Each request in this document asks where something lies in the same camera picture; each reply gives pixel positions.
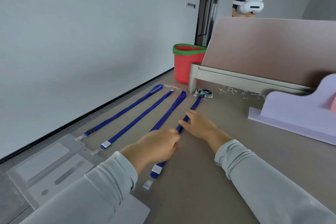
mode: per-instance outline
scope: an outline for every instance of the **sleeve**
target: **sleeve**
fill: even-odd
[[[110,223],[116,208],[134,188],[137,179],[132,164],[115,152],[22,223]]]
[[[237,140],[222,145],[215,162],[261,224],[336,223],[335,214]]]

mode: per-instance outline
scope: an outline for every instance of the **person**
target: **person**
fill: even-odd
[[[233,0],[232,17],[253,18],[263,8],[263,0]]]
[[[196,111],[179,123],[193,136],[205,140],[215,162],[226,172],[261,224],[335,224],[336,215],[309,193],[246,149]],[[115,152],[105,162],[64,189],[23,220],[23,224],[109,223],[116,208],[150,163],[169,159],[178,148],[175,129],[152,131],[138,142]]]

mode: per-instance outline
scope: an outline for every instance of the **vr headset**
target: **vr headset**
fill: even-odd
[[[253,13],[257,14],[264,8],[263,0],[245,0],[236,1],[233,0],[234,5],[238,5],[237,12],[242,14]]]

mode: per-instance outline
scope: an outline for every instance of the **left hand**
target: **left hand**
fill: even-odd
[[[135,144],[120,151],[131,162],[139,174],[149,163],[168,160],[178,148],[180,135],[174,128],[149,132]]]

